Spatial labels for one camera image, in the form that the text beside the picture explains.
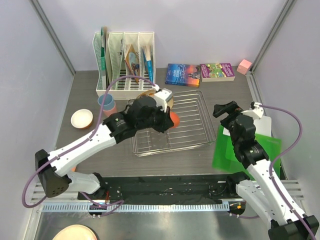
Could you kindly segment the beige bird pattern plate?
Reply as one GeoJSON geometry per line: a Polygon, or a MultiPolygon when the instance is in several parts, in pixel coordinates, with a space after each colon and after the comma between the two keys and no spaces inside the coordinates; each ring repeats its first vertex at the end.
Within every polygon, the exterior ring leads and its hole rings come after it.
{"type": "MultiPolygon", "coordinates": [[[[147,90],[143,93],[141,93],[140,95],[138,95],[136,98],[140,98],[140,97],[143,97],[143,96],[149,96],[149,97],[154,97],[154,95],[156,94],[156,91],[154,89],[150,89],[150,90],[147,90]]],[[[174,105],[174,98],[173,98],[173,93],[171,92],[171,95],[169,97],[169,99],[167,100],[167,105],[172,108],[173,105],[174,105]]]]}

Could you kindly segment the orange ceramic mug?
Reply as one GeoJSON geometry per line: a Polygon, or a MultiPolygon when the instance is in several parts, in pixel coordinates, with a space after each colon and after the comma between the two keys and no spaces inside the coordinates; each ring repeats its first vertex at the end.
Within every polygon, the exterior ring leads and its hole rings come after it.
{"type": "Polygon", "coordinates": [[[179,116],[178,116],[175,112],[173,112],[173,111],[170,112],[170,119],[171,119],[172,122],[173,122],[173,127],[172,127],[172,128],[176,128],[176,127],[179,126],[179,124],[180,124],[180,118],[179,118],[179,116]]]}

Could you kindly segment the blue plastic cup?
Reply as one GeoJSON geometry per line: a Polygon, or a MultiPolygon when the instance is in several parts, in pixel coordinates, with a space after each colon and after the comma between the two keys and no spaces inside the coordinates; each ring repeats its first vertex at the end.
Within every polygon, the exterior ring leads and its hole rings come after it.
{"type": "Polygon", "coordinates": [[[97,102],[100,106],[103,107],[104,111],[109,111],[115,107],[115,100],[111,94],[107,94],[106,96],[101,95],[98,97],[97,102]]]}

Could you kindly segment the pink plastic cup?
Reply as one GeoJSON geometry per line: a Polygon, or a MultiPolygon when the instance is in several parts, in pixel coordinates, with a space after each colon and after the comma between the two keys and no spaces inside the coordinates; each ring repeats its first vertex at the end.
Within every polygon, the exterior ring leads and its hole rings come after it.
{"type": "Polygon", "coordinates": [[[104,113],[104,115],[105,115],[106,117],[109,117],[110,115],[115,114],[115,113],[117,112],[117,107],[116,107],[116,105],[114,104],[113,108],[108,109],[108,110],[103,109],[102,111],[103,111],[103,113],[104,113]]]}

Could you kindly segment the orange white bowl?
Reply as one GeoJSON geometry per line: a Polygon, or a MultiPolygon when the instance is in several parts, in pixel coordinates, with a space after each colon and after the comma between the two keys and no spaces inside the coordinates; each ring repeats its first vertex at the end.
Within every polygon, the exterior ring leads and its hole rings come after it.
{"type": "Polygon", "coordinates": [[[93,113],[88,109],[79,109],[75,111],[70,119],[71,125],[76,129],[87,129],[94,121],[93,113]]]}

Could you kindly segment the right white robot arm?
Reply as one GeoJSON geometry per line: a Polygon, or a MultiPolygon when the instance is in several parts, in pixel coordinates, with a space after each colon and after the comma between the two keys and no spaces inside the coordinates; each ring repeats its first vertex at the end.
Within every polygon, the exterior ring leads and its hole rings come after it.
{"type": "Polygon", "coordinates": [[[236,159],[248,171],[229,175],[226,179],[226,193],[233,198],[241,197],[257,213],[268,228],[271,240],[314,240],[320,223],[314,215],[305,211],[291,197],[284,187],[274,164],[299,142],[303,127],[293,113],[299,126],[296,140],[273,161],[256,140],[255,120],[262,118],[266,105],[253,101],[249,110],[243,110],[235,101],[215,104],[213,116],[227,117],[220,120],[221,126],[229,131],[233,152],[236,159]]]}

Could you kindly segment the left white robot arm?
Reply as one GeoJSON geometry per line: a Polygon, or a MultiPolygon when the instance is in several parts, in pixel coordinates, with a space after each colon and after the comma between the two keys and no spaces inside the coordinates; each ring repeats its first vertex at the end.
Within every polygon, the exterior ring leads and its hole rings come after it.
{"type": "Polygon", "coordinates": [[[50,153],[35,153],[35,169],[46,197],[54,198],[67,190],[84,192],[100,200],[107,192],[98,173],[84,174],[72,168],[92,155],[135,136],[137,131],[154,129],[164,133],[174,126],[171,119],[172,99],[154,94],[143,95],[111,114],[92,131],[69,145],[50,153]]]}

